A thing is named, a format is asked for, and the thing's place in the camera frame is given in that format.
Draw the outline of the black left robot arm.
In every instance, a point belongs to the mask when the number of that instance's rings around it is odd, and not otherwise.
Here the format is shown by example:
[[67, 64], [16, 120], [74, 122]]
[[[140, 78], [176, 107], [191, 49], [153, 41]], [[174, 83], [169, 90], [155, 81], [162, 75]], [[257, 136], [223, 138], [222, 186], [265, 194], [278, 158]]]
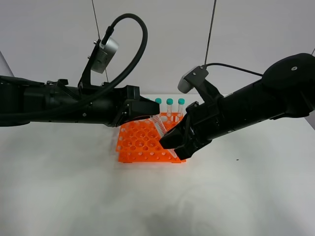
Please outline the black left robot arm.
[[[23, 78], [1, 76], [0, 113], [45, 112], [72, 105], [85, 94], [79, 88], [66, 86], [67, 80], [35, 82]], [[68, 114], [54, 113], [53, 117], [31, 118], [31, 122], [92, 123], [118, 127], [129, 121], [157, 115], [159, 105], [140, 95], [140, 88], [115, 88], [107, 95]]]

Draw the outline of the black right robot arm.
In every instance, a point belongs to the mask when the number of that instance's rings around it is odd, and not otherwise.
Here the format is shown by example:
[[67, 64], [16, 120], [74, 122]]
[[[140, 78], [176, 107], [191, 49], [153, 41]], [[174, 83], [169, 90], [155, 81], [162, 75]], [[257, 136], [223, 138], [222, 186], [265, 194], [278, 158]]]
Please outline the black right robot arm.
[[161, 139], [181, 160], [213, 139], [259, 122], [304, 118], [315, 109], [315, 58], [306, 53], [286, 57], [271, 65], [252, 84], [228, 96], [206, 80], [207, 66], [197, 66], [179, 82], [178, 90], [196, 89], [203, 103], [187, 106], [183, 119]]

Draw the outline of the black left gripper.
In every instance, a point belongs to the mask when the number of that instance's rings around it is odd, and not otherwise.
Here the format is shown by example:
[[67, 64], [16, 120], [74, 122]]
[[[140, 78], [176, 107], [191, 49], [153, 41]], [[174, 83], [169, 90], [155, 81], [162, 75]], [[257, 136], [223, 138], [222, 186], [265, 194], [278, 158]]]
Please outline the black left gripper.
[[159, 104], [140, 96], [140, 88], [136, 86], [114, 88], [108, 97], [112, 105], [106, 113], [106, 125], [109, 127], [122, 126], [160, 113]]

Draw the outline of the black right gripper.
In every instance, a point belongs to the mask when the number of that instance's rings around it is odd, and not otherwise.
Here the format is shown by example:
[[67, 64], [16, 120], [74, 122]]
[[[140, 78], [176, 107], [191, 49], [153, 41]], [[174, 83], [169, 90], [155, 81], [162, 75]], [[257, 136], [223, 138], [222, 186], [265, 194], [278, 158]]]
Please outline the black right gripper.
[[159, 141], [164, 149], [175, 149], [180, 160], [191, 158], [213, 139], [236, 131], [221, 114], [210, 114], [206, 106], [198, 102], [190, 104], [186, 112], [186, 120], [181, 120]]

